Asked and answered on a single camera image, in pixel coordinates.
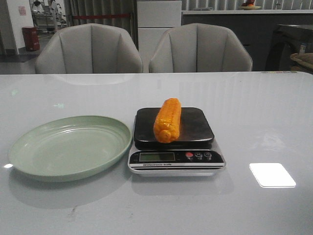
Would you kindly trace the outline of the beige cushion at right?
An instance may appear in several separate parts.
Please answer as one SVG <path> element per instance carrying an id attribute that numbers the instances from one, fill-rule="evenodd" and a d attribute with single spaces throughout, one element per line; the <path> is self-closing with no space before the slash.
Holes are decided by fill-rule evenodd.
<path id="1" fill-rule="evenodd" d="M 313 53 L 294 53 L 290 55 L 292 60 L 291 71 L 302 71 L 306 73 L 313 73 Z"/>

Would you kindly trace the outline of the pink wall notice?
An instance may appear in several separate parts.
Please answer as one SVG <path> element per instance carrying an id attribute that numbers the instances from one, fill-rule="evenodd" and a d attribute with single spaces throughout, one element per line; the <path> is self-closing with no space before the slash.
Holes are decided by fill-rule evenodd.
<path id="1" fill-rule="evenodd" d="M 19 6 L 18 10 L 19 10 L 20 16 L 26 16 L 26 7 L 25 6 Z"/>

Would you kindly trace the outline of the grey upholstered chair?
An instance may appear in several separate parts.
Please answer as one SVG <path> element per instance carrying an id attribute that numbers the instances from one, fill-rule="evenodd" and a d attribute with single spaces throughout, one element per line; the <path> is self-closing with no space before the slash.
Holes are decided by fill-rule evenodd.
<path id="1" fill-rule="evenodd" d="M 165 31 L 149 61 L 150 73 L 252 71 L 253 61 L 229 28 L 191 23 Z"/>
<path id="2" fill-rule="evenodd" d="M 126 30 L 88 23 L 57 31 L 37 57 L 35 72 L 142 73 L 143 64 Z"/>

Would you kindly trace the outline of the black silver kitchen scale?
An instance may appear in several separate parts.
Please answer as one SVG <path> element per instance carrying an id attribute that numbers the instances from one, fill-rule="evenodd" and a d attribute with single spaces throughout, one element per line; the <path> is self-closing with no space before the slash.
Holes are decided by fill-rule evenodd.
<path id="1" fill-rule="evenodd" d="M 154 137 L 158 112 L 158 108 L 142 108 L 136 113 L 128 158 L 132 173 L 147 177 L 212 176 L 225 169 L 226 161 L 201 109 L 181 109 L 180 137 L 172 143 L 160 143 Z"/>

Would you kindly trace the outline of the orange corn cob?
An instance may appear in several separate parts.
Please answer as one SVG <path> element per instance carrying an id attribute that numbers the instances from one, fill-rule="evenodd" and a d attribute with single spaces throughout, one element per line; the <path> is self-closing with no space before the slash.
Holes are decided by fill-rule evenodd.
<path id="1" fill-rule="evenodd" d="M 154 136 L 160 143 L 171 143 L 180 136 L 181 103 L 169 98 L 160 108 L 153 126 Z"/>

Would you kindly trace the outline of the fruit bowl on counter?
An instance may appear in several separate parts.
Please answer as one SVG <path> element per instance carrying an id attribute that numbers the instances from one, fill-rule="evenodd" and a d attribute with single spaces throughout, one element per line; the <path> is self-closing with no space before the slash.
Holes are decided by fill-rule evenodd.
<path id="1" fill-rule="evenodd" d="M 241 10 L 258 10 L 261 9 L 261 6 L 255 5 L 255 0 L 245 0 L 240 6 Z"/>

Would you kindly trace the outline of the dark grey counter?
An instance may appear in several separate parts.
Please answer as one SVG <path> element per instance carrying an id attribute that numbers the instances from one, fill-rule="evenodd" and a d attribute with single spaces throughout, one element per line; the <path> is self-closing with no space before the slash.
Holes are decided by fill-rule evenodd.
<path id="1" fill-rule="evenodd" d="M 312 50 L 308 39 L 313 31 L 312 10 L 224 10 L 183 11 L 182 24 L 202 23 L 227 27 L 239 38 L 253 60 L 254 71 L 288 71 L 290 55 L 302 44 Z"/>

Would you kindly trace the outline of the white drawer cabinet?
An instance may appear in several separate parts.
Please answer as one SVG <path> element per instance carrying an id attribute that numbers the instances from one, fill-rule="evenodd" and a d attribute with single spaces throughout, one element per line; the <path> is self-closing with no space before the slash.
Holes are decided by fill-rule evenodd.
<path id="1" fill-rule="evenodd" d="M 143 71 L 149 71 L 149 61 L 163 33 L 181 25 L 180 0 L 138 0 L 137 31 L 138 51 L 143 62 Z"/>

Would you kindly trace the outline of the left grey upholstered chair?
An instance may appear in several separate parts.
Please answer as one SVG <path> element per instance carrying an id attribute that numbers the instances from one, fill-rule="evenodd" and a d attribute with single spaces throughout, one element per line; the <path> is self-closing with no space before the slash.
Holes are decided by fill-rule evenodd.
<path id="1" fill-rule="evenodd" d="M 126 30 L 88 23 L 57 31 L 37 57 L 35 72 L 142 73 L 143 64 Z"/>

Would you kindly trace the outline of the right grey upholstered chair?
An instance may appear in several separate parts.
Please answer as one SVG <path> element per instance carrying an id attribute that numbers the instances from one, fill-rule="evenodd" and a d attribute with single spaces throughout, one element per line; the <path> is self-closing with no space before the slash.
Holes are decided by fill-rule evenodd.
<path id="1" fill-rule="evenodd" d="M 229 28 L 191 23 L 165 31 L 149 61 L 150 73 L 252 71 L 253 61 Z"/>

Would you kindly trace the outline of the red trash bin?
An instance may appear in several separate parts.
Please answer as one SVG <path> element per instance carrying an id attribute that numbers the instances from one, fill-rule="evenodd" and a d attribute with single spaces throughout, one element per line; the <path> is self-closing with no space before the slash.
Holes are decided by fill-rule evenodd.
<path id="1" fill-rule="evenodd" d="M 22 34 L 26 51 L 37 51 L 40 49 L 36 27 L 34 26 L 23 27 Z"/>

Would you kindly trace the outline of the light green oval plate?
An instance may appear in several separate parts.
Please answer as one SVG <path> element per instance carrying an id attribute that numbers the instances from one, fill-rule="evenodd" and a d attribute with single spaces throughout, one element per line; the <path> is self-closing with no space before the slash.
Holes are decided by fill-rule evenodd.
<path id="1" fill-rule="evenodd" d="M 55 120 L 21 136 L 8 157 L 19 173 L 42 182 L 69 182 L 100 173 L 128 151 L 132 133 L 119 120 L 78 116 Z"/>

